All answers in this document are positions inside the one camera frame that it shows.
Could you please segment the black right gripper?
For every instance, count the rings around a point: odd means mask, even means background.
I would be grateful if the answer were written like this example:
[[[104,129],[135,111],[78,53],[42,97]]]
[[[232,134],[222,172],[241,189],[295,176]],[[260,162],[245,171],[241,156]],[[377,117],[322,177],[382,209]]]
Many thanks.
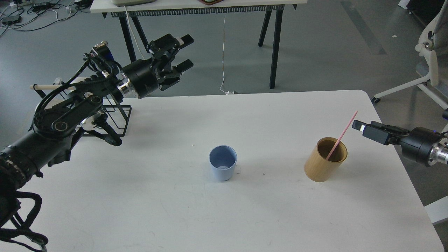
[[[370,124],[355,120],[352,128],[361,131],[363,136],[382,145],[401,146],[402,155],[411,161],[433,166],[436,163],[444,163],[444,134],[417,127],[408,130],[394,125],[386,125],[376,121]]]

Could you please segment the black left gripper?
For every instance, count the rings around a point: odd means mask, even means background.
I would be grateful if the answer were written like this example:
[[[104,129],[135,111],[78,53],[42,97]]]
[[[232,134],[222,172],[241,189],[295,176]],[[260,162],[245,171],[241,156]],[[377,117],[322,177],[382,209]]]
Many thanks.
[[[181,75],[193,67],[190,59],[171,67],[176,54],[194,42],[189,35],[175,38],[166,34],[147,44],[151,59],[138,59],[123,67],[121,74],[121,93],[124,98],[144,98],[156,89],[167,90],[179,83]]]

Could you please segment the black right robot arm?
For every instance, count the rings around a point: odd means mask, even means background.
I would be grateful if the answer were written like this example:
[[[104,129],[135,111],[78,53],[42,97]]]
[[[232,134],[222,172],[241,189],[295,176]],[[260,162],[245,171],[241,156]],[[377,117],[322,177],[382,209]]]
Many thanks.
[[[440,133],[423,127],[408,130],[376,121],[367,124],[358,120],[352,123],[352,128],[374,142],[400,146],[402,155],[418,164],[430,167],[448,162],[447,132]]]

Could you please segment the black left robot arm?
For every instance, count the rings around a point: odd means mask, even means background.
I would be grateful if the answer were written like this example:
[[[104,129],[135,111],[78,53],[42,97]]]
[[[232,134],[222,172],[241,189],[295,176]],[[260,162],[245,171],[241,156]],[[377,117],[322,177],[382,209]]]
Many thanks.
[[[1,151],[1,241],[17,244],[14,238],[26,236],[40,246],[40,252],[46,251],[48,238],[30,228],[42,198],[20,188],[34,176],[43,177],[45,165],[69,161],[85,132],[110,145],[121,145],[120,136],[107,123],[104,98],[111,96],[119,104],[124,98],[141,99],[178,83],[193,63],[189,59],[177,66],[171,63],[193,41],[190,35],[167,34],[147,45],[149,59],[125,67],[114,60],[107,42],[101,42],[84,55],[84,64],[69,81],[43,97],[28,133]],[[14,229],[3,228],[8,221]]]

